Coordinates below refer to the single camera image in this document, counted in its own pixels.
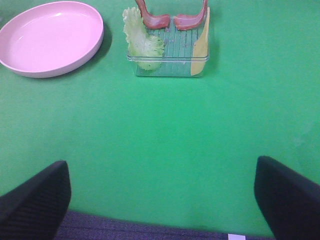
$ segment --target green tablecloth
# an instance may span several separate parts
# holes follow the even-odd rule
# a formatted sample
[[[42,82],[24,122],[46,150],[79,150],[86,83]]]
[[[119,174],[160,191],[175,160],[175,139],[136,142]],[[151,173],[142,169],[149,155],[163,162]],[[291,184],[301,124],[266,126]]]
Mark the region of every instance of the green tablecloth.
[[[46,2],[0,1],[0,27]],[[257,157],[320,183],[320,1],[209,0],[202,78],[134,76],[122,12],[135,1],[84,2],[105,22],[88,63],[50,79],[0,66],[0,194],[64,159],[72,210],[270,236]],[[184,4],[146,2],[154,13]]]

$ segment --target ham slice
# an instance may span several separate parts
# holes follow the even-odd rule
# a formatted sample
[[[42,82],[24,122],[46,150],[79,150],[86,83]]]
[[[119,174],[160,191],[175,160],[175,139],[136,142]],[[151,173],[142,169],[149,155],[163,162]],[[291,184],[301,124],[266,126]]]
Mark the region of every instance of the ham slice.
[[[135,0],[138,5],[141,17],[143,17],[143,23],[150,29],[161,29],[165,28],[170,23],[170,15],[158,15],[154,16],[147,11],[145,0]]]
[[[178,14],[173,17],[175,27],[179,30],[189,30],[197,27],[202,23],[208,7],[208,0],[203,0],[201,12],[197,15]]]

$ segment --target clear plastic container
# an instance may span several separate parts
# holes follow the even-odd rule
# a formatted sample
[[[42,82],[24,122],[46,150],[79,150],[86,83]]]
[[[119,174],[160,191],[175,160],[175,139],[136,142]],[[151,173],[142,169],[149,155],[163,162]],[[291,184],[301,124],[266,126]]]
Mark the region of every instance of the clear plastic container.
[[[200,12],[202,1],[195,1],[195,7]],[[190,30],[182,31],[176,28],[173,16],[168,28],[149,29],[150,35],[158,36],[164,41],[164,54],[161,57],[131,56],[127,54],[127,59],[131,62],[134,74],[137,76],[154,77],[201,77],[203,70],[199,74],[191,75],[191,64],[193,62],[205,63],[209,59],[209,47],[207,54],[201,57],[193,57],[194,43],[201,36],[207,16],[202,23]],[[152,63],[159,62],[160,66],[156,70],[144,70],[138,66],[138,62]]]

